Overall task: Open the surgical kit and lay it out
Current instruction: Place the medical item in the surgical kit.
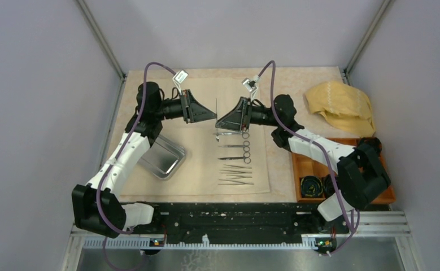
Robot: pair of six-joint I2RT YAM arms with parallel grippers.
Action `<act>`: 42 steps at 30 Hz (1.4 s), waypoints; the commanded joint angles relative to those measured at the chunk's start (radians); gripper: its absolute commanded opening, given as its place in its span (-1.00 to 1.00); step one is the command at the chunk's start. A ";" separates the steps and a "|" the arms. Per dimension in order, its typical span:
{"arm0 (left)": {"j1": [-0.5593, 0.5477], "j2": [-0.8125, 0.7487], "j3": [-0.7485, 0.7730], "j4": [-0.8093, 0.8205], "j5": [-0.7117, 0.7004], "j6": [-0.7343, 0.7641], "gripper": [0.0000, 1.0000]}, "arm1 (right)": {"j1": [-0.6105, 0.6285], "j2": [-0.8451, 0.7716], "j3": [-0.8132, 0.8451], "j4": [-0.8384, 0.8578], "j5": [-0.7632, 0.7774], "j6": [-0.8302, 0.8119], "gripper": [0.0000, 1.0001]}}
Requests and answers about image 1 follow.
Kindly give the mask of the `steel surgical scissors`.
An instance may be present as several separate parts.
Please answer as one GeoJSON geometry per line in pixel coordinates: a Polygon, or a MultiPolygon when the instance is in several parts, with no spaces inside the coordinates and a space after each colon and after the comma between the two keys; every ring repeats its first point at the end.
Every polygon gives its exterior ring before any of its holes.
{"type": "Polygon", "coordinates": [[[241,144],[219,145],[219,147],[223,147],[223,148],[241,148],[241,149],[243,149],[243,152],[250,152],[250,142],[249,141],[243,141],[241,144]]]}
{"type": "Polygon", "coordinates": [[[245,164],[250,164],[251,154],[249,152],[244,152],[243,155],[241,156],[225,156],[218,158],[218,160],[225,160],[225,161],[238,160],[238,161],[243,161],[245,164]]]}

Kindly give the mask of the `cream cloth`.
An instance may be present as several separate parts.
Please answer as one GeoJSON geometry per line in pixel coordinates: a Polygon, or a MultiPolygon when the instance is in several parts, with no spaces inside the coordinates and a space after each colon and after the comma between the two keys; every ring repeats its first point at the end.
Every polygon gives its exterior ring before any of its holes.
{"type": "MultiPolygon", "coordinates": [[[[115,126],[115,141],[119,142],[124,128],[132,117],[137,106],[136,95],[142,78],[130,78],[126,83],[120,111],[115,126]]],[[[203,105],[215,112],[215,98],[218,103],[218,118],[224,116],[238,103],[241,96],[247,96],[247,90],[238,78],[187,78],[181,85],[190,89],[194,97],[203,105]]],[[[161,135],[178,143],[186,149],[186,159],[174,175],[166,180],[160,180],[136,165],[123,187],[122,196],[179,196],[179,195],[234,195],[259,194],[270,192],[265,135],[262,126],[250,126],[248,139],[240,135],[221,135],[216,142],[215,119],[195,124],[186,124],[183,119],[166,120],[162,122],[161,135]],[[219,145],[241,144],[250,142],[251,163],[245,164],[238,160],[218,160],[225,156],[241,156],[241,148],[223,148],[219,145]],[[218,185],[219,179],[228,179],[227,174],[219,170],[228,169],[224,164],[241,165],[252,169],[229,169],[234,171],[248,171],[252,174],[237,174],[252,178],[237,181],[252,182],[254,185],[223,186],[218,185]]]]}

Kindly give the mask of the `steel tweezers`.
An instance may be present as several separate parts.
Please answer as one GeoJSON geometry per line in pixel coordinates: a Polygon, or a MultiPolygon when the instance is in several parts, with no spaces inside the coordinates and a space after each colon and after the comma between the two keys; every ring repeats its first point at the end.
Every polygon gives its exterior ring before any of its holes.
{"type": "Polygon", "coordinates": [[[237,181],[237,180],[219,179],[218,185],[223,185],[223,186],[239,186],[239,185],[254,185],[254,183],[252,183],[252,182],[245,182],[245,181],[237,181]]]}
{"type": "Polygon", "coordinates": [[[224,164],[224,167],[228,169],[252,169],[252,167],[248,167],[248,166],[230,165],[230,164],[224,164]]]}
{"type": "Polygon", "coordinates": [[[227,174],[228,178],[239,180],[239,179],[245,179],[245,178],[252,178],[251,176],[243,176],[243,175],[237,175],[237,174],[227,174]]]}
{"type": "Polygon", "coordinates": [[[234,174],[252,174],[252,172],[248,172],[248,171],[234,171],[234,170],[229,170],[229,169],[221,169],[221,170],[219,170],[219,172],[221,172],[221,173],[234,173],[234,174]]]}

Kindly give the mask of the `steel instrument tray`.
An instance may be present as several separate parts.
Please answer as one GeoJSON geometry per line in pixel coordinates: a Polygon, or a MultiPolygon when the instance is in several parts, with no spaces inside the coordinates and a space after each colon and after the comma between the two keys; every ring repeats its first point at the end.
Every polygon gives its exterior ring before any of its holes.
{"type": "Polygon", "coordinates": [[[160,134],[137,164],[156,178],[166,181],[174,175],[185,161],[186,154],[184,147],[160,134]]]}

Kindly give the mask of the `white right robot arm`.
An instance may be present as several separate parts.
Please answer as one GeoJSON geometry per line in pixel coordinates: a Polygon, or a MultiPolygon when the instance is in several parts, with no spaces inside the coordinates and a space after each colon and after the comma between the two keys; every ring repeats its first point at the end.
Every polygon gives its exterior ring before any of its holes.
{"type": "Polygon", "coordinates": [[[318,205],[318,213],[311,217],[312,227],[326,233],[336,218],[370,205],[390,187],[391,181],[374,145],[344,145],[314,134],[296,122],[296,113],[287,94],[275,97],[270,107],[255,105],[242,97],[215,126],[236,132],[245,132],[252,124],[273,126],[271,136],[279,148],[327,166],[334,193],[318,205]]]}

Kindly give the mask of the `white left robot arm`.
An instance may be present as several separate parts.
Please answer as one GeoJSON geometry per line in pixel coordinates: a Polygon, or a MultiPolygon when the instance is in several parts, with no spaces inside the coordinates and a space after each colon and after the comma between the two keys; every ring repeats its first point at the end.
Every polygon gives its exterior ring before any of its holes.
{"type": "Polygon", "coordinates": [[[217,117],[189,89],[178,89],[177,93],[178,97],[165,99],[156,82],[144,82],[138,87],[138,106],[114,152],[94,177],[84,185],[76,185],[72,191],[77,228],[108,238],[130,234],[139,225],[147,233],[160,229],[162,219],[154,213],[153,206],[121,204],[117,195],[140,158],[160,136],[164,120],[181,118],[189,124],[217,117]]]}

